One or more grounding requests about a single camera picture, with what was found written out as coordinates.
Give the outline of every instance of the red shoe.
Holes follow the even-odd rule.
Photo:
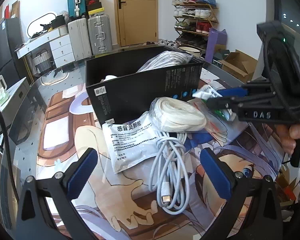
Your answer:
[[[185,4],[189,4],[189,3],[196,3],[197,0],[187,0],[187,1],[184,1],[183,3]]]
[[[210,23],[201,23],[201,25],[202,25],[202,33],[204,33],[204,34],[209,34],[209,32],[210,32],[210,29],[211,29],[211,24]]]
[[[202,29],[203,29],[203,26],[200,24],[200,23],[197,23],[197,28],[196,28],[196,32],[197,33],[202,33]]]

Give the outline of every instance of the glass table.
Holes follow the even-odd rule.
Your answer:
[[[216,82],[221,85],[240,85],[216,66],[204,63],[204,68],[217,75],[220,79]],[[200,239],[225,203],[200,165],[199,154],[205,147],[210,147],[234,171],[252,172],[255,178],[266,174],[275,178],[284,158],[273,127],[247,124],[237,119],[229,123],[215,117],[224,136],[188,136],[192,146],[190,154],[186,155],[190,202],[182,214],[169,215],[157,206],[155,192],[148,190],[153,158],[114,174],[93,110],[75,114],[69,111],[78,100],[83,106],[90,105],[83,62],[53,70],[34,83],[9,131],[13,176],[21,194],[29,175],[36,179],[51,178],[77,161],[88,147],[95,148],[98,164],[80,196],[72,203],[99,239]],[[5,229],[15,238],[18,206],[6,158],[4,153],[0,169],[0,209]],[[232,234],[239,229],[250,200],[246,199]],[[59,231],[69,236],[52,199],[47,198],[47,202]]]

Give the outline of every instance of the teal suitcase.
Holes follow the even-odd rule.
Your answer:
[[[82,14],[86,12],[85,0],[68,0],[69,16],[81,18]]]

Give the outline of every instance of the white cable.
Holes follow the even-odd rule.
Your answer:
[[[189,103],[162,97],[150,111],[151,122],[160,131],[185,132],[202,130],[207,120],[203,113]]]
[[[207,120],[192,105],[167,97],[153,101],[149,117],[159,130],[158,153],[151,167],[149,190],[157,190],[157,203],[165,212],[178,215],[187,208],[190,198],[189,177],[185,166],[185,132],[202,130]],[[170,137],[169,132],[176,132],[177,137]],[[157,181],[152,186],[156,168]]]
[[[157,140],[159,151],[151,167],[149,190],[157,190],[157,203],[165,212],[170,215],[178,215],[186,209],[190,198],[189,177],[184,163],[186,148],[183,145],[187,134],[178,133],[175,138],[170,137],[169,133],[159,133],[161,135]],[[157,182],[152,186],[156,166],[158,166]],[[181,183],[182,178],[185,180],[185,188]],[[163,202],[162,197],[164,196],[169,197],[168,203]]]

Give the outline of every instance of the anime print table mat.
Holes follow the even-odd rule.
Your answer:
[[[225,136],[188,135],[190,202],[182,214],[169,215],[157,206],[155,192],[148,191],[154,158],[114,174],[85,84],[74,86],[56,93],[47,107],[40,134],[37,179],[65,171],[92,147],[98,152],[98,164],[79,198],[72,203],[99,239],[200,239],[225,203],[200,165],[203,148],[210,147],[233,171],[252,172],[254,178],[269,174],[275,179],[284,158],[279,138],[270,126],[237,119],[221,123]],[[52,199],[47,201],[58,229],[69,236]],[[248,197],[231,234],[240,228],[250,201]]]

